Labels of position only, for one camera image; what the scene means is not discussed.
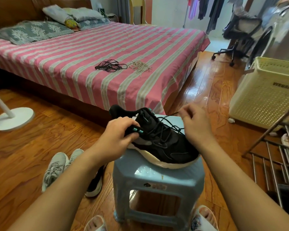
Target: hand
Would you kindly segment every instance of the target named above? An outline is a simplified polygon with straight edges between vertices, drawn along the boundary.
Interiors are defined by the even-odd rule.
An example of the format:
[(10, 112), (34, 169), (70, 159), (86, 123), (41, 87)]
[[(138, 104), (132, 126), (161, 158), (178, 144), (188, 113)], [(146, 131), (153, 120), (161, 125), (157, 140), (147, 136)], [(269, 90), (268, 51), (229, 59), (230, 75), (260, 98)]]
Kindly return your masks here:
[(139, 123), (129, 117), (119, 117), (108, 122), (104, 133), (91, 147), (101, 166), (122, 156), (128, 145), (139, 137), (138, 133), (124, 137), (124, 132), (131, 125), (139, 126)]
[(197, 148), (216, 142), (212, 133), (210, 121), (203, 109), (194, 103), (189, 103), (179, 110), (184, 123), (185, 136)]

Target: yellow laundry basket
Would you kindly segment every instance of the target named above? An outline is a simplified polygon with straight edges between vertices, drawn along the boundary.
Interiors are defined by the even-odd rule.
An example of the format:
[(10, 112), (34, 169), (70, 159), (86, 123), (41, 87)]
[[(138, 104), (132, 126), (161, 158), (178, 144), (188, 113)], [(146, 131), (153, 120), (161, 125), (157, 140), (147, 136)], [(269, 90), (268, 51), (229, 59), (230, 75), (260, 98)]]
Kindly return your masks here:
[(231, 99), (229, 122), (268, 129), (289, 109), (289, 62), (257, 57), (251, 69)]

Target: office chair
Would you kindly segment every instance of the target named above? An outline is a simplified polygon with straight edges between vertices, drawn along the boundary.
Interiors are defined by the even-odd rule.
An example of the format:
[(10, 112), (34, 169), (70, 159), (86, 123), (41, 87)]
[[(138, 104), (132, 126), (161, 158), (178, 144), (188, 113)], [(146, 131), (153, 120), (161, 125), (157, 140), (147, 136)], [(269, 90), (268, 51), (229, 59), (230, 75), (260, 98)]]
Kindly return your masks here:
[[(249, 33), (244, 32), (239, 29), (239, 24), (241, 20), (246, 20), (247, 22), (255, 22), (258, 23), (258, 25)], [(233, 14), (233, 18), (230, 20), (228, 25), (223, 29), (223, 37), (227, 40), (235, 40), (235, 44), (231, 47), (231, 49), (221, 49), (218, 53), (214, 53), (212, 56), (212, 60), (216, 58), (216, 54), (226, 54), (231, 53), (232, 54), (232, 60), (230, 62), (230, 66), (234, 66), (234, 57), (243, 58), (248, 56), (241, 51), (237, 50), (237, 46), (239, 45), (240, 40), (251, 40), (252, 44), (254, 43), (254, 40), (252, 38), (252, 35), (256, 33), (262, 25), (262, 19), (260, 18), (254, 18), (254, 17), (239, 17), (235, 14)]]

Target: forearm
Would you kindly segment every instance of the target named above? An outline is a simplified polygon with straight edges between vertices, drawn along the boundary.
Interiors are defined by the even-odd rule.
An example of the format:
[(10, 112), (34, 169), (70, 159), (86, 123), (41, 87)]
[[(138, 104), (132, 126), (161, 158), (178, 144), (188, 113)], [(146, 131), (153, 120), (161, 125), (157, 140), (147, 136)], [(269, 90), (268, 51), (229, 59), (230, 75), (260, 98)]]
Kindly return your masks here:
[(289, 215), (239, 168), (218, 143), (203, 147), (201, 153), (239, 230), (289, 230)]
[(8, 231), (69, 231), (99, 165), (90, 152), (80, 155)]

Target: slipper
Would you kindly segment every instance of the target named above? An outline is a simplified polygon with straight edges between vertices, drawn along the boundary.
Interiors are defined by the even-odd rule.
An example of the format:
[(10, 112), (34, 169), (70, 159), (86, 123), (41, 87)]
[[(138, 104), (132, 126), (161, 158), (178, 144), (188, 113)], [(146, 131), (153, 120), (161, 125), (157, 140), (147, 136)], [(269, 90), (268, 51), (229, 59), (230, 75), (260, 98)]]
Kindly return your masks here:
[(94, 216), (85, 226), (84, 231), (107, 231), (106, 222), (102, 216)]
[(214, 213), (208, 207), (201, 205), (197, 208), (196, 212), (194, 213), (194, 216), (190, 225), (190, 231), (219, 231), (218, 228), (216, 230), (214, 226), (211, 225), (211, 223), (208, 222), (207, 219), (200, 214), (199, 211), (202, 208), (206, 208), (209, 211), (209, 213), (213, 215), (213, 219), (215, 223), (217, 224)]

